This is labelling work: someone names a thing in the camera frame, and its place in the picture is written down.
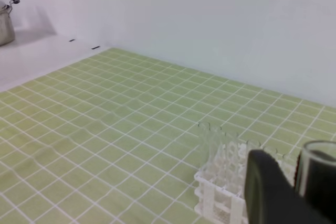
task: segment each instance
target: glass tube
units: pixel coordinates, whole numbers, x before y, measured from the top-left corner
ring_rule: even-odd
[[[220,160],[220,162],[217,162],[218,172],[217,172],[217,178],[214,183],[219,187],[224,187],[226,184],[226,166],[227,166],[226,151],[227,151],[228,143],[232,139],[232,136],[222,131],[220,135],[220,139],[221,139],[221,144],[218,148],[217,157],[216,157],[218,160]]]
[[[205,169],[206,163],[209,159],[209,135],[210,124],[208,122],[199,122],[198,124],[198,153],[199,153],[199,168]]]
[[[227,134],[226,160],[225,160],[225,186],[231,193],[238,193],[238,141],[237,137]]]
[[[210,125],[209,138],[209,162],[213,162],[217,153],[221,155],[220,146],[222,145],[222,127]]]
[[[336,223],[336,143],[306,143],[299,158],[295,190],[313,208]]]

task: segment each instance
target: green grid mat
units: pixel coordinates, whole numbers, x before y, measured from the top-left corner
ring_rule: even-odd
[[[335,140],[336,109],[119,49],[0,93],[0,223],[207,223],[196,124],[279,153]]]

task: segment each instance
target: white wall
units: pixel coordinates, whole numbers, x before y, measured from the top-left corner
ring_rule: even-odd
[[[336,0],[22,1],[58,33],[336,106]]]

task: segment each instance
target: stainless steel pot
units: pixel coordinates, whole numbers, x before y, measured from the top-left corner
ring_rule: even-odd
[[[13,29],[10,13],[13,10],[12,5],[20,3],[20,0],[11,0],[9,5],[0,1],[0,46],[15,40],[15,32]]]

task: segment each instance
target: test tube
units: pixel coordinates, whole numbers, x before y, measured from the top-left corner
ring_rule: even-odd
[[[209,159],[209,135],[210,124],[208,122],[199,122],[198,124],[198,152],[199,152],[199,167],[201,170],[206,168],[206,163]]]
[[[225,159],[225,186],[231,193],[238,193],[239,184],[239,157],[238,141],[234,135],[227,134]]]
[[[336,143],[311,141],[300,153],[295,191],[312,208],[336,223]]]
[[[210,126],[209,138],[209,162],[213,162],[217,154],[221,155],[220,146],[222,145],[222,127],[217,125]]]

